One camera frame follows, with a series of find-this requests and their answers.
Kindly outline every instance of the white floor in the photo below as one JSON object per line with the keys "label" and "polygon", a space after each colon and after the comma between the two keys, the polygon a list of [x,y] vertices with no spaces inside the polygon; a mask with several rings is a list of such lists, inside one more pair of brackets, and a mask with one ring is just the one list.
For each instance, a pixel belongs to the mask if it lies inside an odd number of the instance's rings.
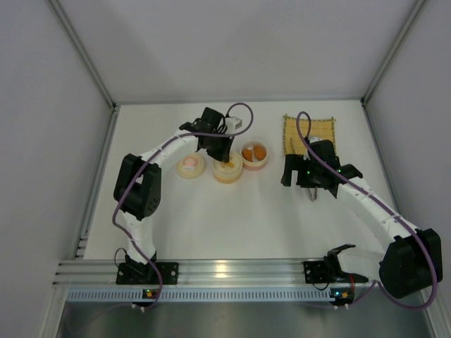
{"label": "white floor", "polygon": [[[163,177],[162,200],[154,217],[154,245],[164,259],[307,258],[322,257],[329,249],[351,243],[381,250],[360,220],[328,192],[308,200],[303,189],[280,184],[284,156],[283,116],[307,111],[312,118],[336,119],[337,151],[343,164],[352,163],[382,198],[391,204],[388,186],[358,101],[299,101],[249,103],[255,112],[252,129],[235,139],[238,150],[258,138],[269,145],[269,162],[261,171],[244,171],[239,181],[215,181],[211,159],[206,172],[194,180],[175,173]],[[122,106],[106,164],[86,259],[112,259],[127,247],[124,234],[111,223],[116,206],[113,188],[123,157],[150,150],[209,106],[222,113],[230,104],[164,104]],[[246,125],[245,108],[236,108]]]}

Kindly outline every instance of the gray wall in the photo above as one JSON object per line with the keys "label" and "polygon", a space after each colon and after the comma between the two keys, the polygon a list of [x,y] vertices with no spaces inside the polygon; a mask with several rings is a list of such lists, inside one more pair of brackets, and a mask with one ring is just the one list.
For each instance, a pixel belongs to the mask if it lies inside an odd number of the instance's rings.
{"label": "gray wall", "polygon": [[360,98],[414,0],[61,0],[117,101]]}
{"label": "gray wall", "polygon": [[44,0],[0,5],[0,328],[35,337],[109,111]]}
{"label": "gray wall", "polygon": [[451,308],[451,1],[429,1],[368,105],[402,212],[442,238]]}

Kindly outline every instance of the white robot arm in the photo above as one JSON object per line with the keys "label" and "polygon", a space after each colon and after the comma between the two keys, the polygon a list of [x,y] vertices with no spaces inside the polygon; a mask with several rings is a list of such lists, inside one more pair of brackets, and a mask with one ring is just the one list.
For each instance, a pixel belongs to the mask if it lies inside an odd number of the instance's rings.
{"label": "white robot arm", "polygon": [[[125,228],[130,235],[126,264],[130,267],[130,274],[137,273],[131,275],[133,282],[130,284],[149,284],[153,273],[146,257],[156,260],[151,215],[160,202],[161,174],[198,149],[206,149],[208,155],[218,161],[228,161],[233,142],[233,137],[228,137],[228,134],[233,136],[241,124],[241,120],[237,118],[223,116],[206,108],[200,119],[182,125],[167,142],[141,156],[129,154],[124,158],[114,198],[120,201],[119,207],[126,221]],[[215,133],[223,136],[212,137]],[[345,244],[330,250],[321,262],[313,265],[311,261],[304,262],[306,281],[312,284],[343,282],[349,280],[350,276],[360,277],[360,280],[363,278],[365,281],[377,280],[395,298],[424,289],[432,285],[432,272],[417,240],[412,236],[418,236],[426,247],[433,261],[437,281],[441,281],[443,272],[440,237],[432,229],[420,230],[388,208],[353,165],[340,164],[332,142],[317,138],[311,141],[309,148],[316,154],[314,158],[308,155],[285,157],[282,184],[290,186],[292,171],[296,170],[297,185],[327,189],[360,217],[382,244],[384,252],[368,251]],[[153,159],[152,164],[146,167],[144,164],[150,158]],[[324,163],[345,179],[332,175],[324,168]],[[142,171],[142,181],[136,182],[135,178],[143,167],[145,170]]]}
{"label": "white robot arm", "polygon": [[[156,260],[152,241],[152,214],[160,202],[161,175],[199,149],[206,149],[207,154],[218,161],[228,161],[233,135],[241,126],[241,119],[224,116],[213,109],[205,108],[201,118],[182,125],[174,135],[155,149],[139,156],[128,154],[123,159],[114,189],[114,198],[117,201],[122,199],[137,171],[152,158],[152,164],[145,166],[140,175],[141,182],[133,183],[132,189],[120,205],[125,219],[124,228],[129,234],[126,259],[129,261],[128,265],[133,267],[132,272],[138,273],[137,278],[132,279],[146,280],[152,269],[146,266],[148,261],[145,257]],[[212,134],[220,134],[221,137],[212,137]]]}
{"label": "white robot arm", "polygon": [[[433,284],[432,272],[413,235],[419,237],[431,257],[437,281],[443,278],[440,237],[432,229],[420,230],[388,207],[374,193],[363,175],[350,164],[341,165],[333,143],[319,138],[304,139],[315,156],[287,155],[282,184],[291,185],[292,171],[297,171],[297,185],[324,188],[351,209],[373,232],[383,253],[345,244],[332,249],[321,263],[304,263],[310,283],[348,281],[350,275],[382,282],[395,298]],[[333,175],[340,173],[345,180]]]}

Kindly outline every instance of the purple cable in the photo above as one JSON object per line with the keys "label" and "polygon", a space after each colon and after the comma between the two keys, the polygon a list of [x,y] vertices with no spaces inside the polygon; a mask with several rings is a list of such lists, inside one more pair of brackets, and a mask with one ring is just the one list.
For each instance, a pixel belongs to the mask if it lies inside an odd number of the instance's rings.
{"label": "purple cable", "polygon": [[150,156],[150,158],[145,161],[143,163],[143,165],[141,165],[141,168],[136,172],[135,176],[132,178],[130,184],[127,186],[127,189],[125,189],[124,193],[122,194],[121,199],[118,202],[118,205],[116,206],[116,209],[114,209],[113,212],[113,224],[118,227],[119,229],[121,229],[122,231],[124,231],[124,233],[127,235],[127,237],[130,239],[130,241],[132,242],[133,247],[135,248],[135,250],[137,251],[137,253],[139,253],[143,259],[145,259],[147,262],[149,262],[150,266],[152,267],[152,269],[155,270],[156,276],[158,277],[158,281],[159,281],[159,290],[155,296],[155,301],[153,302],[153,304],[151,306],[149,306],[147,309],[151,309],[156,305],[156,302],[159,300],[160,295],[161,295],[161,290],[163,289],[163,278],[161,276],[160,271],[158,270],[158,268],[156,267],[155,263],[152,262],[150,260],[149,257],[147,257],[144,252],[142,252],[142,250],[138,247],[138,245],[136,245],[135,240],[133,239],[132,234],[122,225],[120,225],[117,221],[116,218],[118,216],[119,210],[121,209],[121,206],[123,205],[125,198],[127,197],[127,195],[130,193],[130,190],[133,187],[133,184],[136,182],[136,180],[138,179],[139,176],[141,176],[142,172],[144,171],[144,169],[149,165],[149,163],[151,163],[160,153],[163,149],[165,149],[169,144],[171,144],[172,142],[174,142],[175,140],[181,138],[181,137],[186,137],[186,136],[209,136],[209,137],[235,137],[241,134],[244,134],[246,131],[249,130],[249,128],[252,126],[252,123],[254,123],[254,112],[252,111],[251,107],[248,104],[245,104],[243,102],[237,102],[236,104],[233,104],[232,106],[229,107],[229,109],[227,110],[226,115],[229,114],[229,112],[236,106],[244,106],[249,110],[249,113],[251,115],[251,120],[249,122],[249,124],[246,126],[245,129],[236,132],[234,134],[209,134],[208,132],[187,132],[185,134],[179,134],[177,136],[172,137],[171,139],[169,139],[168,141],[166,141],[165,144],[163,144],[163,146],[160,149],[157,149],[152,156]]}
{"label": "purple cable", "polygon": [[311,118],[310,118],[310,115],[308,113],[306,113],[305,111],[301,111],[299,114],[297,114],[297,118],[296,118],[297,133],[298,133],[299,137],[301,138],[301,141],[304,144],[304,146],[307,149],[307,151],[309,152],[309,154],[311,156],[313,156],[323,167],[325,167],[327,170],[329,170],[335,176],[340,178],[342,181],[348,183],[351,187],[353,187],[357,191],[361,192],[362,194],[367,195],[377,205],[379,205],[388,215],[394,216],[393,218],[395,219],[395,221],[397,221],[399,224],[401,224],[412,235],[412,237],[418,243],[418,245],[419,245],[419,247],[421,249],[421,252],[423,252],[424,257],[426,258],[426,262],[428,263],[428,267],[431,270],[431,274],[432,274],[432,291],[431,291],[431,295],[429,296],[429,299],[423,305],[410,306],[410,305],[406,305],[406,304],[400,303],[399,301],[397,301],[396,299],[391,297],[391,295],[387,292],[387,290],[385,290],[383,285],[380,282],[378,282],[378,285],[381,288],[381,291],[387,296],[387,298],[390,301],[392,301],[394,304],[396,304],[396,305],[398,305],[398,306],[400,306],[402,308],[406,308],[408,310],[424,310],[424,309],[428,308],[434,302],[435,296],[437,295],[438,285],[437,285],[437,274],[435,273],[434,264],[432,262],[431,256],[429,256],[429,252],[426,249],[426,247],[424,246],[423,242],[419,239],[419,237],[416,234],[416,232],[410,226],[408,226],[408,224],[403,219],[401,219],[400,216],[396,216],[395,213],[393,213],[390,210],[390,208],[388,206],[386,206],[380,199],[376,198],[373,195],[370,195],[365,189],[363,189],[363,188],[359,187],[357,184],[349,181],[345,176],[341,175],[335,169],[330,167],[326,162],[324,162],[318,155],[316,155],[314,153],[314,151],[310,148],[310,146],[307,144],[307,142],[305,141],[304,137],[302,136],[301,128],[299,127],[299,121],[300,121],[300,118],[301,118],[302,115],[305,115],[307,117],[307,120],[309,121],[309,131],[310,131],[310,127],[311,127]]}

